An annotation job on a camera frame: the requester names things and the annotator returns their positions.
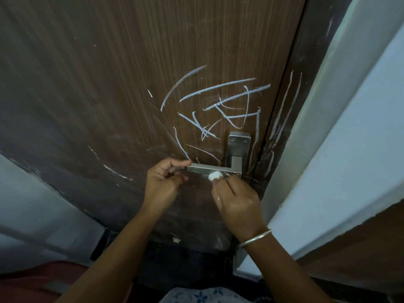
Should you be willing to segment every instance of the dark floor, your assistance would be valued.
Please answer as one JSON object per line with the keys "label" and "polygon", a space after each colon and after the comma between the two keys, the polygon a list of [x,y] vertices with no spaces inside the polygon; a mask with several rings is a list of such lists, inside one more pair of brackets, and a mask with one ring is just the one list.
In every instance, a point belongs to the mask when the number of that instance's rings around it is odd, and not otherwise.
{"label": "dark floor", "polygon": [[[98,249],[94,250],[92,259],[98,258],[115,236],[116,234],[105,234]],[[263,280],[257,283],[233,276],[232,250],[234,249],[214,255],[180,246],[149,242],[133,279],[134,286],[129,302],[158,302],[174,287],[225,287],[252,302],[271,302],[272,295]],[[333,299],[342,302],[389,302],[387,296],[379,292],[324,280],[315,281]]]}

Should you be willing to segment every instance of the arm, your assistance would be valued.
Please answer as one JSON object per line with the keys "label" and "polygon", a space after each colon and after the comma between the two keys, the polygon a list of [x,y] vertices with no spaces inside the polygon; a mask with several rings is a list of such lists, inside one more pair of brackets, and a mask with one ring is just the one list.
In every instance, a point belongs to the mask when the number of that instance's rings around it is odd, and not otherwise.
{"label": "arm", "polygon": [[139,213],[57,303],[122,303],[142,258],[149,234],[174,202],[179,185],[188,180],[178,169],[190,163],[189,160],[166,158],[149,169],[145,199]]}
{"label": "arm", "polygon": [[[257,193],[237,176],[213,182],[212,197],[227,228],[245,242],[267,231]],[[276,302],[333,302],[272,234],[246,246]]]}

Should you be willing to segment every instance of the hand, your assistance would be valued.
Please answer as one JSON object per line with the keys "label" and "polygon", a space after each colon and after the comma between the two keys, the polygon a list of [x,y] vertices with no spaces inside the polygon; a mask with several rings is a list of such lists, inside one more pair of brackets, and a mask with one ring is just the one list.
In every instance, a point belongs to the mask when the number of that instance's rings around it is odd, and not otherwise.
{"label": "hand", "polygon": [[168,157],[148,170],[143,210],[151,211],[160,218],[177,197],[178,187],[188,181],[179,172],[192,163],[191,160],[178,160]]}
{"label": "hand", "polygon": [[226,227],[240,242],[268,230],[257,193],[238,176],[214,180],[212,197]]}

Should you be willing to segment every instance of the silver bangle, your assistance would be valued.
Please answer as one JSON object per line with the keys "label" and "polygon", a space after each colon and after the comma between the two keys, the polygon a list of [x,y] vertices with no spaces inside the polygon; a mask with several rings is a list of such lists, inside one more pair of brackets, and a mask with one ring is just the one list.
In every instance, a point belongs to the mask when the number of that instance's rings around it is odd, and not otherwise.
{"label": "silver bangle", "polygon": [[255,236],[255,237],[253,237],[253,238],[251,238],[251,239],[249,239],[249,240],[247,240],[245,242],[242,242],[241,244],[238,245],[238,248],[243,248],[247,244],[250,244],[251,242],[254,242],[254,241],[258,240],[258,239],[261,239],[262,237],[265,237],[266,235],[268,235],[270,233],[272,233],[271,229],[269,229],[268,231],[266,231],[266,232],[264,232],[262,234],[259,234],[258,236]]}

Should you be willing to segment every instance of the wood grain pattern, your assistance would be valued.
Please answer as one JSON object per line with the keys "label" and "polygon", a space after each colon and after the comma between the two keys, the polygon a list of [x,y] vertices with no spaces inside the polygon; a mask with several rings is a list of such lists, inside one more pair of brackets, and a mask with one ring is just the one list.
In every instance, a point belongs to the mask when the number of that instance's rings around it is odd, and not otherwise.
{"label": "wood grain pattern", "polygon": [[307,0],[251,186],[263,197],[351,0]]}
{"label": "wood grain pattern", "polygon": [[[228,133],[216,109],[250,94],[241,131],[264,137],[305,0],[1,0],[1,119],[4,156],[36,173],[75,206],[120,230],[139,209],[147,169],[171,155],[224,163]],[[160,111],[170,89],[187,73]],[[180,99],[214,85],[256,78]],[[227,103],[245,112],[246,96]],[[221,121],[201,140],[201,127]],[[233,119],[238,127],[244,119]],[[230,234],[207,180],[193,176],[154,240],[226,250]]]}
{"label": "wood grain pattern", "polygon": [[311,276],[384,293],[404,292],[404,201],[298,260]]}

